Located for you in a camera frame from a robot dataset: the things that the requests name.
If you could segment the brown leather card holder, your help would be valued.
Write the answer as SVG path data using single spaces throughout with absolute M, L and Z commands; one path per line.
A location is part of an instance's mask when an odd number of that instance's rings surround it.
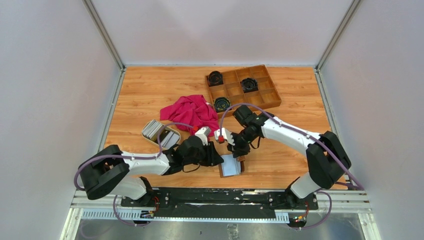
M 240 176 L 244 170 L 244 161 L 238 161 L 232 154 L 220 156 L 223 162 L 219 165 L 219 174 L 221 178 Z

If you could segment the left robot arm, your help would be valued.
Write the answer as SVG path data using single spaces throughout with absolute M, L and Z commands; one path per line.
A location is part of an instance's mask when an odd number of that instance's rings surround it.
M 153 193 L 145 174 L 168 176 L 183 171 L 187 165 L 216 167 L 223 162 L 213 142 L 203 143 L 194 135 L 158 153 L 131 153 L 112 144 L 77 168 L 74 185 L 85 191 L 89 200 L 113 194 L 146 207 L 152 203 Z

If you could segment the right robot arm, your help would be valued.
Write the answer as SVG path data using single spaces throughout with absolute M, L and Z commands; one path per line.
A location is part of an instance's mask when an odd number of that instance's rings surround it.
M 298 209 L 311 193 L 330 189 L 352 166 L 338 136 L 331 131 L 306 131 L 271 113 L 256 114 L 247 105 L 241 105 L 232 115 L 243 126 L 240 133 L 231 134 L 232 142 L 227 146 L 235 158 L 247 155 L 252 142 L 259 139 L 277 141 L 306 157 L 307 173 L 284 191 L 282 203 L 289 208 Z

